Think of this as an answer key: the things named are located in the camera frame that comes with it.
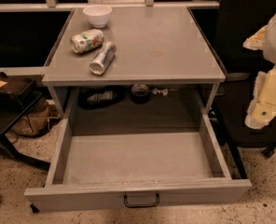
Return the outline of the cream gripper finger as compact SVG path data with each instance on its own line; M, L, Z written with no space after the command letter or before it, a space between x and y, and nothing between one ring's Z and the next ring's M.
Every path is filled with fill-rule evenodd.
M265 43L266 26L260 28L254 35L248 37L243 46L250 50L262 50Z
M276 116L276 64L255 79L254 98L250 102L245 124L251 129L268 126Z

